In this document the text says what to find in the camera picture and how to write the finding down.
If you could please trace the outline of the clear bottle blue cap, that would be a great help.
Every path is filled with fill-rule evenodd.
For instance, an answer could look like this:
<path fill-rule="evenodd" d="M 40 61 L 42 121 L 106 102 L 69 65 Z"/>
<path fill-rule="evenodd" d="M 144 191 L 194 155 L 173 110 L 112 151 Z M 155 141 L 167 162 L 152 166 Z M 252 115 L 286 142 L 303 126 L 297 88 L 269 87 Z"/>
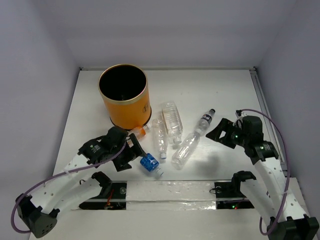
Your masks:
<path fill-rule="evenodd" d="M 186 162 L 197 148 L 201 136 L 202 134 L 198 129 L 190 133 L 172 155 L 171 163 L 177 170 L 181 170 L 185 166 Z"/>

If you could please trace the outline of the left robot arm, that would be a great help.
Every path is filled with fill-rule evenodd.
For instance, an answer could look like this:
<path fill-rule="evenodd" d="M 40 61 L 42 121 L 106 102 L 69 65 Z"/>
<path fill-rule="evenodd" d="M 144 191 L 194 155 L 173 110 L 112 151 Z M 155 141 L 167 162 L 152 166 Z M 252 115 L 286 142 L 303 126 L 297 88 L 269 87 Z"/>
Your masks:
<path fill-rule="evenodd" d="M 107 134 L 85 142 L 63 170 L 22 193 L 12 211 L 37 239 L 47 235 L 63 213 L 88 199 L 107 197 L 112 180 L 98 167 L 112 162 L 117 172 L 132 168 L 130 162 L 145 156 L 134 130 L 113 126 Z"/>

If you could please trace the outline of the orange label plastic bottle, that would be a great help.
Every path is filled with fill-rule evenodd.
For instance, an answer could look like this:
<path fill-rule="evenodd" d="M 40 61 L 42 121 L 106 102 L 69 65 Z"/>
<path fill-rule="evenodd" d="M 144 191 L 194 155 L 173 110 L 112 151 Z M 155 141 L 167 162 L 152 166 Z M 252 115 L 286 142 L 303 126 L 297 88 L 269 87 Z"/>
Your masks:
<path fill-rule="evenodd" d="M 152 126 L 147 123 L 144 126 L 138 126 L 128 132 L 128 136 L 130 134 L 134 134 L 138 141 L 140 141 L 147 133 L 150 132 Z"/>

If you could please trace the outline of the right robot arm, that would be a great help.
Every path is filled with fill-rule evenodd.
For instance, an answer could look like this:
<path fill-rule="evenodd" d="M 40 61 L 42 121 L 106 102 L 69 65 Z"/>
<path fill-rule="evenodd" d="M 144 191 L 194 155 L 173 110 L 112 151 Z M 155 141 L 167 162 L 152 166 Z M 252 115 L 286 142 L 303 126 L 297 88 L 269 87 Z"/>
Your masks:
<path fill-rule="evenodd" d="M 319 222 L 307 215 L 290 189 L 290 177 L 283 173 L 275 146 L 264 139 L 262 120 L 240 112 L 237 115 L 234 122 L 223 118 L 206 137 L 232 149 L 243 147 L 266 189 L 252 172 L 242 170 L 234 173 L 231 181 L 215 184 L 217 197 L 249 200 L 270 240 L 312 240 Z"/>

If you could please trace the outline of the black label pepsi bottle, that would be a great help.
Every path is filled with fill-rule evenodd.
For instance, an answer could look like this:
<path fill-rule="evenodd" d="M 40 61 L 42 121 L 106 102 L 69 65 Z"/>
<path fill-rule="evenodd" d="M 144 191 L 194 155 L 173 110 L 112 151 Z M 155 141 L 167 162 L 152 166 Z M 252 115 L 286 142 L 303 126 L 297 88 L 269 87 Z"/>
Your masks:
<path fill-rule="evenodd" d="M 216 110 L 211 108 L 209 111 L 207 111 L 202 115 L 202 117 L 200 118 L 200 120 L 196 125 L 196 129 L 199 133 L 204 134 L 207 131 L 215 113 L 216 113 Z"/>

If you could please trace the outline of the blue label plastic bottle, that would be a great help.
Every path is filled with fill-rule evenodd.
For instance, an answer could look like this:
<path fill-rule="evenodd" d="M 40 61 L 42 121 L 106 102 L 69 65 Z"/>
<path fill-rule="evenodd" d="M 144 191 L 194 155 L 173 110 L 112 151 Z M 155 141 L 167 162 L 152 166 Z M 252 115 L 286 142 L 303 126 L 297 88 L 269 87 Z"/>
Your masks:
<path fill-rule="evenodd" d="M 147 171 L 149 176 L 156 179 L 160 179 L 164 174 L 160 163 L 150 153 L 147 153 L 141 158 L 140 165 Z"/>

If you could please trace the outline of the slim clear plastic bottle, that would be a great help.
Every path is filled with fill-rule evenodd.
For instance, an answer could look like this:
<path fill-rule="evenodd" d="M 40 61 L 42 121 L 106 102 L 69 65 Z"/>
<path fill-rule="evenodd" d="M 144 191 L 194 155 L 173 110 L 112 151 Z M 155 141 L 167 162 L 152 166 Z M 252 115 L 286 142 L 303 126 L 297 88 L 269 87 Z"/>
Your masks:
<path fill-rule="evenodd" d="M 156 156 L 164 162 L 167 159 L 168 140 L 165 124 L 161 118 L 152 121 L 152 136 Z"/>

